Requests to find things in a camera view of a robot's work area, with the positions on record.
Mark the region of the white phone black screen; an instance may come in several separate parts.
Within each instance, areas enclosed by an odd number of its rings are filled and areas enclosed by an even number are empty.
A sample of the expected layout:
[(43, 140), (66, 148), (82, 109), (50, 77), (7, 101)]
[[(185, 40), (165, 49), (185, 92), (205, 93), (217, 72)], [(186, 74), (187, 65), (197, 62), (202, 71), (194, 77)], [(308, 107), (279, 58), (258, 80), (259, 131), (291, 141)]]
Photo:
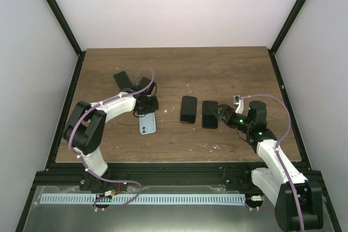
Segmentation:
[(202, 127), (206, 129), (217, 129), (218, 119), (215, 117), (217, 113), (216, 101), (202, 102)]

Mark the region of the light blue phone case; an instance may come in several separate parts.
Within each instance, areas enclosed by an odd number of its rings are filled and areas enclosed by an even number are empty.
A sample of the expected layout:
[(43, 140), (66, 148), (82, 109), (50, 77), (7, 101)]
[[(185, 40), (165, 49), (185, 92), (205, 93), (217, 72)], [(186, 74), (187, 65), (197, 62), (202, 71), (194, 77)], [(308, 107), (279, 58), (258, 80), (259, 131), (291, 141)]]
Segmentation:
[(139, 129), (142, 135), (156, 132), (156, 115), (154, 112), (139, 116)]

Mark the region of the blue phone black screen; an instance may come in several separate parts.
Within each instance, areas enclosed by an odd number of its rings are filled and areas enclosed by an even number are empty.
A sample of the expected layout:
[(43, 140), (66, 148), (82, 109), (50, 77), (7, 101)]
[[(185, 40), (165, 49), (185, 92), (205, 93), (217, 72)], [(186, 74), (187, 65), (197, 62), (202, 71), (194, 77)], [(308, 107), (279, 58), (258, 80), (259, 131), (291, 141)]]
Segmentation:
[(133, 87), (133, 83), (125, 71), (116, 73), (113, 75), (113, 77), (121, 91), (124, 89), (131, 89)]

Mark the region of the magenta phone black screen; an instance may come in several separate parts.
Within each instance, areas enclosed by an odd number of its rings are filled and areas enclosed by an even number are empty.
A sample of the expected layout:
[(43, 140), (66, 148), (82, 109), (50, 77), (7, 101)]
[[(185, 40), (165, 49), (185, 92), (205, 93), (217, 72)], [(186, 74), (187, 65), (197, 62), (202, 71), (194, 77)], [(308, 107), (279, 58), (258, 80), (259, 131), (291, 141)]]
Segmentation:
[(197, 98), (193, 96), (183, 96), (180, 111), (180, 122), (194, 124), (196, 122), (196, 112)]

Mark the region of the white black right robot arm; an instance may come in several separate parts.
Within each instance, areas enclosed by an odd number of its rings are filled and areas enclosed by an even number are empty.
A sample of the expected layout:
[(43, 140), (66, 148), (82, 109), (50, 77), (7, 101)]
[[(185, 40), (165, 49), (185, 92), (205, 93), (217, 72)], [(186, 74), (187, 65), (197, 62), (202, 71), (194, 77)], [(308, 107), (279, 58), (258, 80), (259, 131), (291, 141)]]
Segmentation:
[(212, 114), (226, 126), (244, 133), (246, 142), (266, 164), (243, 174), (243, 187), (262, 190), (274, 206), (275, 218), (282, 231), (322, 229), (322, 188), (318, 182), (308, 180), (287, 158), (280, 140), (267, 127), (266, 104), (251, 101), (247, 115), (243, 115), (242, 98), (235, 104), (237, 108), (227, 104), (214, 105)]

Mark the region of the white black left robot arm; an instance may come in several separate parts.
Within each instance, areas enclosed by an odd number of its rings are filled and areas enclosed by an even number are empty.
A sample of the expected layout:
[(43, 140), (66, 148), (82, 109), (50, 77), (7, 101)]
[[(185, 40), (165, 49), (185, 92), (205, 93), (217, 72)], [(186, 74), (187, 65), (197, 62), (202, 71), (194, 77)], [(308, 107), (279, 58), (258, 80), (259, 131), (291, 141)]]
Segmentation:
[(100, 102), (78, 102), (62, 133), (69, 150), (83, 159), (87, 171), (94, 173), (91, 182), (100, 191), (111, 184), (111, 177), (106, 174), (108, 165), (100, 151), (105, 124), (128, 112), (143, 118), (159, 109), (155, 81), (142, 77), (133, 84), (125, 71), (115, 74), (114, 80), (120, 93)]

